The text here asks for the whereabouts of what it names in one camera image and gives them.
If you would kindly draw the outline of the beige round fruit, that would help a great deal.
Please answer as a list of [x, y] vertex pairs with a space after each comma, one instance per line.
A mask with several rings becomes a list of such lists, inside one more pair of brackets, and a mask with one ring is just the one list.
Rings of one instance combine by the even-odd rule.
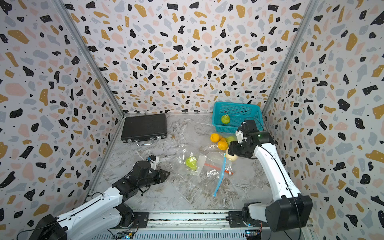
[[238, 157], [237, 155], [230, 155], [230, 154], [226, 153], [226, 159], [227, 159], [228, 161], [234, 162], [234, 161], [236, 161], [238, 158], [239, 158], [239, 157]]

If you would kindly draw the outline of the green apple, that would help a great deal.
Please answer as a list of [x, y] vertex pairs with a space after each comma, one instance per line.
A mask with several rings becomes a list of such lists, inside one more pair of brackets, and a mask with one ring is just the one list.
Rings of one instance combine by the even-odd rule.
[[186, 159], [186, 166], [191, 170], [196, 171], [198, 169], [197, 162], [198, 160], [194, 156], [190, 156]]

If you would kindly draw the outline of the green pear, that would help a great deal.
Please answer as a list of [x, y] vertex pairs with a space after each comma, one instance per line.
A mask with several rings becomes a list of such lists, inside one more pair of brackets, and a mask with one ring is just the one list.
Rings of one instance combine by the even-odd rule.
[[230, 118], [230, 116], [229, 116], [228, 114], [223, 115], [223, 116], [221, 117], [221, 122], [222, 122], [222, 124], [227, 125], [227, 124], [230, 123], [230, 121], [231, 121], [231, 118]]

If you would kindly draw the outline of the clear blue zip-top bag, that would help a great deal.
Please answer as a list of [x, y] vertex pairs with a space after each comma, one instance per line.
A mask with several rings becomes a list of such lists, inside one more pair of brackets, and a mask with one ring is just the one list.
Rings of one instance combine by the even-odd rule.
[[[194, 156], [198, 162], [198, 169], [191, 170], [186, 166], [186, 159]], [[221, 168], [215, 170], [205, 166], [205, 163]], [[232, 170], [232, 162], [226, 159], [226, 154], [222, 152], [199, 152], [197, 150], [182, 149], [182, 151], [173, 159], [171, 167], [188, 183], [198, 187], [204, 192], [216, 197], [225, 177], [231, 177], [225, 173], [225, 170]]]

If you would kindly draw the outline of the clear red zip-top bag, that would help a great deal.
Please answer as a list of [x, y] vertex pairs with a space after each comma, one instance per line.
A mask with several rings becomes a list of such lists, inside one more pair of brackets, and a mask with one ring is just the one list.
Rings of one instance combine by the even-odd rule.
[[[215, 170], [221, 170], [221, 168], [216, 167], [216, 166], [213, 166], [213, 165], [210, 165], [210, 164], [207, 164], [207, 163], [205, 163], [205, 166], [210, 167], [210, 168], [213, 168], [213, 169], [215, 169]], [[228, 170], [225, 170], [225, 173], [228, 174], [229, 176], [233, 175], [233, 172], [228, 171]]]

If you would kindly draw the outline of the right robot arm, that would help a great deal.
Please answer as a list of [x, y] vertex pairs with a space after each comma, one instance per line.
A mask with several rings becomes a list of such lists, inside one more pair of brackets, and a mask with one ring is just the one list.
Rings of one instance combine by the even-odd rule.
[[273, 232], [303, 228], [313, 208], [310, 196], [304, 196], [291, 180], [278, 155], [269, 132], [261, 132], [255, 121], [241, 123], [236, 131], [237, 140], [230, 143], [227, 153], [260, 162], [269, 181], [273, 201], [270, 204], [250, 203], [242, 209], [246, 225], [257, 221], [268, 224]]

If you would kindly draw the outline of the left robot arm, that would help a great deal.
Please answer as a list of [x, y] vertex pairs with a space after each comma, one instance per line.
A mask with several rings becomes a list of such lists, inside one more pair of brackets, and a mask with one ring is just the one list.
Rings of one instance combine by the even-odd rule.
[[164, 183], [170, 176], [165, 170], [154, 170], [148, 161], [138, 161], [124, 177], [89, 202], [57, 217], [43, 217], [31, 230], [31, 240], [86, 240], [103, 231], [130, 225], [133, 210], [126, 201], [151, 186]]

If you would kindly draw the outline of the green lime fruit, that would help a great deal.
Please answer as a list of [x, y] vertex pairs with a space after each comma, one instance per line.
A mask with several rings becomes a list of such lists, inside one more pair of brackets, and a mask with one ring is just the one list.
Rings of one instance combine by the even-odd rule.
[[229, 136], [229, 137], [227, 137], [226, 138], [226, 142], [227, 142], [227, 144], [229, 145], [231, 142], [233, 142], [233, 141], [237, 141], [237, 137], [236, 136]]

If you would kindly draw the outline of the orange fruit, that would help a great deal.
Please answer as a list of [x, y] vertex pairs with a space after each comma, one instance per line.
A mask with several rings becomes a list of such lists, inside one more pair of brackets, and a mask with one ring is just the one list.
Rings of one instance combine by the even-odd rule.
[[217, 142], [217, 147], [219, 150], [221, 151], [225, 151], [228, 149], [229, 147], [229, 144], [227, 143], [227, 140], [225, 138], [221, 138], [218, 142]]

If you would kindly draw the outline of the yellow lemon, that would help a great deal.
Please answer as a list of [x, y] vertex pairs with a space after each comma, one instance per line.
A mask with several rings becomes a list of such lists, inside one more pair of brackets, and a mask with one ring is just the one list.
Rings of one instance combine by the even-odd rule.
[[217, 134], [217, 133], [213, 133], [213, 134], [211, 134], [211, 136], [210, 136], [210, 140], [211, 140], [212, 143], [217, 143], [217, 142], [219, 142], [219, 141], [221, 140], [221, 138], [222, 138], [222, 136], [220, 136], [220, 135]]

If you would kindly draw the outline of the teal plastic basket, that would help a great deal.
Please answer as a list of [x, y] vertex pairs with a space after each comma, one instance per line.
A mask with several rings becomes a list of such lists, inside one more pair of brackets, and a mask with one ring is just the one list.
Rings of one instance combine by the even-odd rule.
[[[225, 115], [228, 115], [230, 118], [228, 124], [224, 124], [221, 121], [222, 116]], [[264, 129], [262, 112], [259, 106], [230, 102], [215, 103], [212, 124], [217, 132], [234, 134], [245, 120], [254, 120], [258, 130]]]

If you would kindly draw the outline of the black briefcase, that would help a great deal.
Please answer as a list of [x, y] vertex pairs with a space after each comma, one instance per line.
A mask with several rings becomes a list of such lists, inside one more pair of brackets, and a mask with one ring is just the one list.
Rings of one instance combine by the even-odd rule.
[[125, 144], [136, 143], [140, 147], [166, 138], [166, 114], [134, 116], [124, 120], [121, 140]]

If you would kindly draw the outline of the green circuit board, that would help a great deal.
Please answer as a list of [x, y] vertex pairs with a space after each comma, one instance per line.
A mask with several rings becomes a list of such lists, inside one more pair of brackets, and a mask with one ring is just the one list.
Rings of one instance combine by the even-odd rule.
[[133, 232], [117, 232], [114, 236], [115, 240], [132, 240], [133, 238]]

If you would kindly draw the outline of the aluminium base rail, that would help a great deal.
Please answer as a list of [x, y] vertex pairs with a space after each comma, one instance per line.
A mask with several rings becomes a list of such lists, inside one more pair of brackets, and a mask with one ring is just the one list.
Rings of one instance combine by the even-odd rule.
[[246, 225], [241, 211], [147, 210], [133, 213], [134, 222], [117, 226], [87, 240], [114, 240], [117, 232], [133, 232], [133, 240], [317, 240], [309, 222], [301, 229], [273, 232], [267, 223]]

